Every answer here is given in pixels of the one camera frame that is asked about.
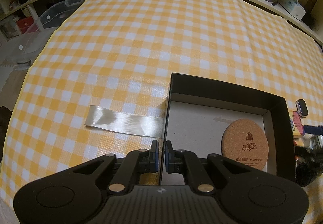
floor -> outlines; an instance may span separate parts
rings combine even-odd
[[[24,82],[27,70],[18,71],[17,65],[6,60],[10,48],[0,47],[0,107],[13,110]]]

printed logo on coaster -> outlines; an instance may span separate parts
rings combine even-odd
[[[239,119],[231,123],[222,137],[222,155],[262,170],[268,159],[264,131],[254,121]]]

tissue box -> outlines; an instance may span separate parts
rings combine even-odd
[[[278,3],[288,11],[290,15],[298,20],[302,20],[305,15],[304,8],[298,3],[298,0],[278,0]]]

black box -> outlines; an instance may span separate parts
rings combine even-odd
[[[230,122],[247,118],[260,125],[268,140],[265,171],[296,181],[293,134],[285,98],[228,82],[172,73],[165,112],[159,184],[184,184],[181,175],[166,174],[164,145],[206,158],[221,154],[221,139]]]

wall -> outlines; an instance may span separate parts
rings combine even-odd
[[[315,18],[314,31],[323,39],[323,0],[318,0],[311,15]]]

